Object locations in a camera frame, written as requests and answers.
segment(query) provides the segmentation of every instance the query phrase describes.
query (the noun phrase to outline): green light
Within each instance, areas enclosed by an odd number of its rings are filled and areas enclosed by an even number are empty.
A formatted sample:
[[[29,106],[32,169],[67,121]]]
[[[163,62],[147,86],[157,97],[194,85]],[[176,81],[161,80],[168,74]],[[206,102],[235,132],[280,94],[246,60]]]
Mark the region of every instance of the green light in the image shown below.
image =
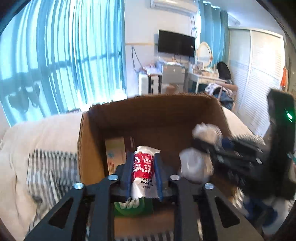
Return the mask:
[[[292,120],[293,119],[293,116],[291,116],[290,113],[287,113],[287,116]]]

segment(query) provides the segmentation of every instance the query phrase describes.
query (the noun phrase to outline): white cabinet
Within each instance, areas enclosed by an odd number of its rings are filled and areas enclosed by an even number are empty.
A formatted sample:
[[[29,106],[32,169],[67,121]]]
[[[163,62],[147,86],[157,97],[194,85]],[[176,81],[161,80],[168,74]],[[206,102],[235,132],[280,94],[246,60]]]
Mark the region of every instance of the white cabinet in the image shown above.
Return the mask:
[[[235,114],[254,133],[269,127],[267,95],[279,89],[285,52],[281,35],[257,29],[229,30],[229,70],[238,86]]]

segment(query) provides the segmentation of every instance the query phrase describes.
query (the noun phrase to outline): air conditioner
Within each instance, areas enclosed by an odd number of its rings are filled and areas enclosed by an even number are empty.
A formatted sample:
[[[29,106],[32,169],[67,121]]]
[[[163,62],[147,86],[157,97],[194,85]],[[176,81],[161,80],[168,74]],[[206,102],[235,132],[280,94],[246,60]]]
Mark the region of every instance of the air conditioner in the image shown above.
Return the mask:
[[[151,0],[151,8],[160,8],[189,16],[198,12],[198,7],[193,0]]]

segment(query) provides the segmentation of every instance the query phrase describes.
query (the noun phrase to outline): television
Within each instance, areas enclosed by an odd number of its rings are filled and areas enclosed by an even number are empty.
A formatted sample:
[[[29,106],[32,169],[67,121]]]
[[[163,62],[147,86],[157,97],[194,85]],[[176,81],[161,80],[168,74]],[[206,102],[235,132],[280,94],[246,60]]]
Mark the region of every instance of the television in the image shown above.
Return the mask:
[[[194,57],[195,38],[174,32],[159,30],[158,52]]]

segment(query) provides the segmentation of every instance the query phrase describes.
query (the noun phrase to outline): small cardboard box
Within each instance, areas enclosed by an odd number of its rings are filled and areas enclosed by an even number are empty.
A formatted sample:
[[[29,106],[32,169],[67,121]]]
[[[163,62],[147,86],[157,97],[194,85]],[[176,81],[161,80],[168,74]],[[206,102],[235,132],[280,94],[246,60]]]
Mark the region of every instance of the small cardboard box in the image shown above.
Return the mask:
[[[132,137],[117,137],[105,140],[108,174],[114,174],[117,166],[126,162],[128,151],[134,152]]]
[[[207,94],[139,96],[92,106],[83,114],[78,140],[81,181],[90,185],[108,175],[105,140],[120,136],[133,137],[135,147],[159,149],[164,164],[172,166],[177,173],[179,153],[191,146],[192,130],[200,123],[218,126],[224,137],[231,135],[217,99]],[[227,181],[214,176],[211,182],[231,196],[233,186]],[[115,218],[116,237],[166,230],[173,230],[171,208],[148,217]]]

